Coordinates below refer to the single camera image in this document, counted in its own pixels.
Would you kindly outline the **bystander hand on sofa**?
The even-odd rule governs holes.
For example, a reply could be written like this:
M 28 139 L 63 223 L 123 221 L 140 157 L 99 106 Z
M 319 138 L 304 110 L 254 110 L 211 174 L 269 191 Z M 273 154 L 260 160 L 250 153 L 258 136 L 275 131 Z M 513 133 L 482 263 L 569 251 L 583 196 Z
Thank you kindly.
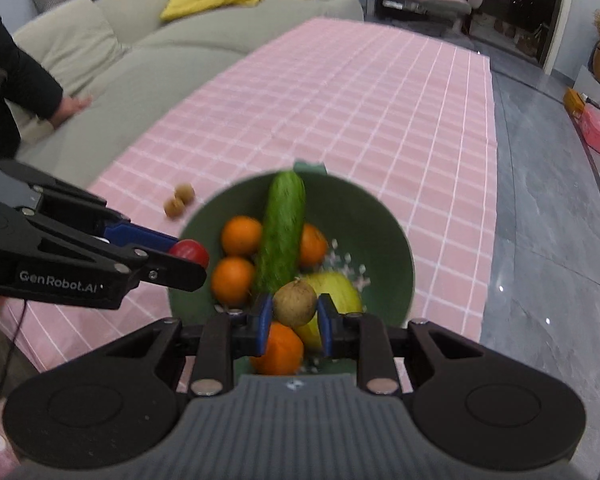
M 92 98 L 73 98 L 72 96 L 64 96 L 60 101 L 56 112 L 48 118 L 48 122 L 54 129 L 58 129 L 67 120 L 76 114 L 82 112 L 91 105 Z

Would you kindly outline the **bystander black sleeve arm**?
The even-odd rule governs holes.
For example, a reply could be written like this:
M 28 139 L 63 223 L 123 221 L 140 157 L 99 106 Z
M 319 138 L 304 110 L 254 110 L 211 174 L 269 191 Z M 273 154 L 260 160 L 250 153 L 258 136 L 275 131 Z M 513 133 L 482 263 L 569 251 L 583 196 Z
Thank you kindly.
M 6 73 L 0 87 L 0 159 L 14 158 L 21 138 L 7 101 L 38 118 L 50 119 L 60 107 L 64 90 L 42 65 L 15 44 L 1 18 L 0 70 Z

